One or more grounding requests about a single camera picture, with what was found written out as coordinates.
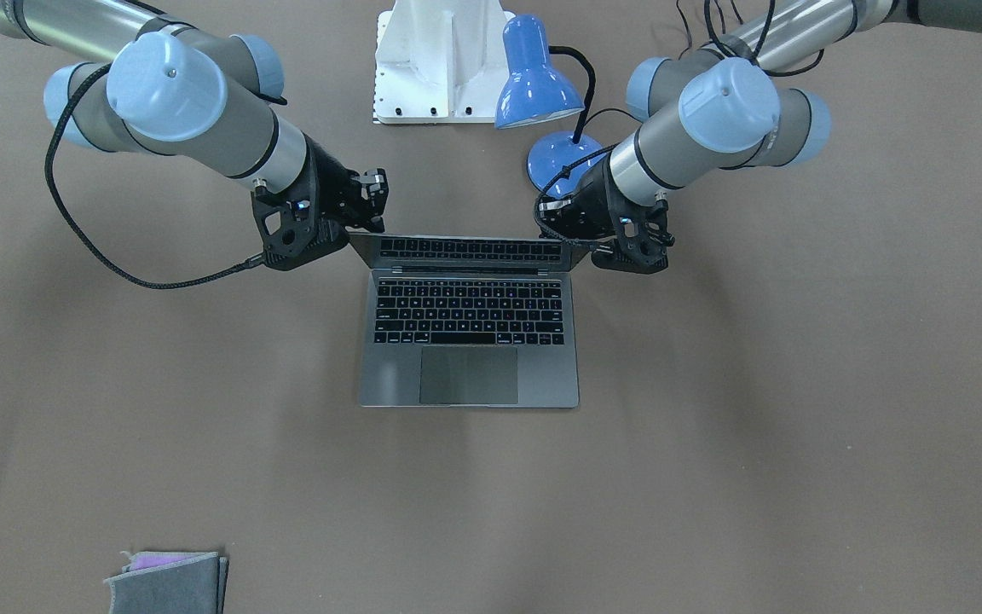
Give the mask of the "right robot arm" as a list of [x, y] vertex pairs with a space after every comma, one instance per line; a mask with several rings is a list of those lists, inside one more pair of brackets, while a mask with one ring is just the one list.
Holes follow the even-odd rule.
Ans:
[[348, 170], [278, 115], [283, 66], [264, 39], [218, 38], [139, 1], [0, 1], [0, 35], [84, 59], [56, 73], [44, 107], [58, 120], [98, 67], [65, 132], [107, 152], [184, 156], [261, 192], [293, 222], [331, 218], [382, 232], [384, 172]]

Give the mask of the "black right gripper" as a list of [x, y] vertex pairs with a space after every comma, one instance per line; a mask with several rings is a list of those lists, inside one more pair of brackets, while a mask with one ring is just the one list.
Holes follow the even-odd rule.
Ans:
[[293, 183], [293, 201], [319, 206], [347, 229], [385, 233], [383, 213], [390, 191], [387, 172], [348, 170], [312, 137], [305, 137], [305, 144], [303, 169]]

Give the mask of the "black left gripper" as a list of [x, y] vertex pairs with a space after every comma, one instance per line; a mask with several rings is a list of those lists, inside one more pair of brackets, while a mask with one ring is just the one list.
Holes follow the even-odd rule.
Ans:
[[622, 194], [611, 185], [609, 171], [609, 160], [604, 157], [581, 175], [575, 191], [565, 197], [535, 199], [535, 221], [543, 240], [558, 240], [588, 252], [615, 251], [615, 241], [600, 241], [609, 237], [625, 240], [622, 224], [610, 213]]

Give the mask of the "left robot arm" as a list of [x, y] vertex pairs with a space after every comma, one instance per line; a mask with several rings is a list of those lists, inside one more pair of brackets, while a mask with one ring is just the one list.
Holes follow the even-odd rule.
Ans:
[[771, 1], [739, 30], [710, 34], [684, 59], [636, 67], [627, 105], [639, 127], [565, 197], [540, 197], [542, 236], [587, 249], [604, 267], [655, 268], [673, 238], [669, 198], [713, 170], [813, 159], [829, 108], [775, 78], [815, 67], [832, 43], [884, 23], [982, 32], [982, 1]]

